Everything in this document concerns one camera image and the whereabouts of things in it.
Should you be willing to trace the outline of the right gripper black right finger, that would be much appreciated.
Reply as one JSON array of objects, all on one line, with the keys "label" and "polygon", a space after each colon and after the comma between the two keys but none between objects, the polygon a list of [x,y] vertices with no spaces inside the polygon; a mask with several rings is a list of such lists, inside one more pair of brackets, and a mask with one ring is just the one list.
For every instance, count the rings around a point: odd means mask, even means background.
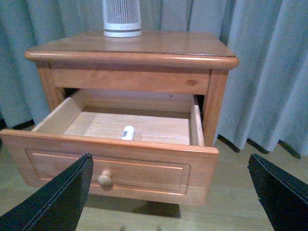
[{"label": "right gripper black right finger", "polygon": [[248,170],[259,201],[275,231],[308,229],[308,185],[258,154]]}]

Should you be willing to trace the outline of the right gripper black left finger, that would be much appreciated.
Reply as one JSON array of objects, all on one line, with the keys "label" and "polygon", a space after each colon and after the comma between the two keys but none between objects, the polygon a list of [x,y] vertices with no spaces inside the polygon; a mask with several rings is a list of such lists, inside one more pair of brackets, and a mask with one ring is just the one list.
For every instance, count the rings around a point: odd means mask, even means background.
[{"label": "right gripper black left finger", "polygon": [[2,231],[74,231],[90,189],[91,154],[71,166],[0,218]]}]

